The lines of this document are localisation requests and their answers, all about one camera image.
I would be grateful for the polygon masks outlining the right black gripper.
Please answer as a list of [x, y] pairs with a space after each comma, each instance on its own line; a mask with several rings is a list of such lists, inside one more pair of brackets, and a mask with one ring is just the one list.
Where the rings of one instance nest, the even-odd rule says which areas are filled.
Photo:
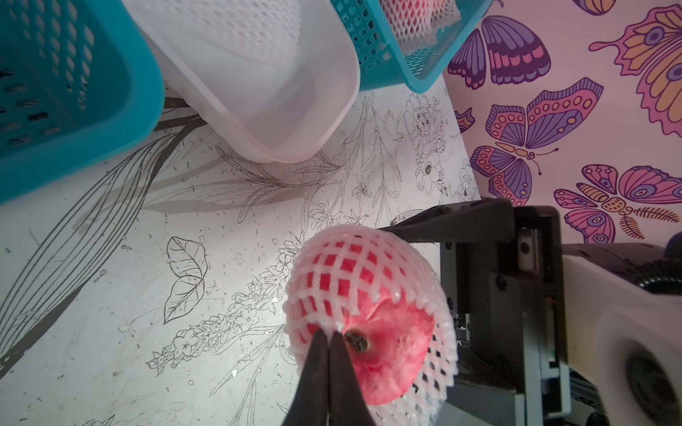
[[438, 242], [458, 369], [442, 419], [561, 425], [571, 411], [556, 209], [486, 199], [427, 209], [382, 231]]

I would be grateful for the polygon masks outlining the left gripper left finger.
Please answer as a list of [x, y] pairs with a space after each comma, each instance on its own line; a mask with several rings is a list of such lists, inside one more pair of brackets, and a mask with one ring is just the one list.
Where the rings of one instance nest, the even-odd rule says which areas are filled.
[[283, 426], [325, 426], [329, 417], [329, 355], [325, 333], [318, 329], [309, 346], [305, 365]]

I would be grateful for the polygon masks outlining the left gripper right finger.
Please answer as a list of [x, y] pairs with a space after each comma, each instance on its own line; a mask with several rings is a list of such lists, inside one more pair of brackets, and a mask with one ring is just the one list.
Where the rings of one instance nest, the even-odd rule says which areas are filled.
[[375, 426], [362, 397], [344, 337], [335, 333], [329, 349], [329, 425]]

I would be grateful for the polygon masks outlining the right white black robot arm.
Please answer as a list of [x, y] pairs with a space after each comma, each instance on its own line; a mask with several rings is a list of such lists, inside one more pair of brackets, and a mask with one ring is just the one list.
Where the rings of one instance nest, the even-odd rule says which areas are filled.
[[680, 424], [679, 235], [563, 244], [555, 209], [497, 199], [390, 231], [440, 247], [459, 344], [440, 424]]

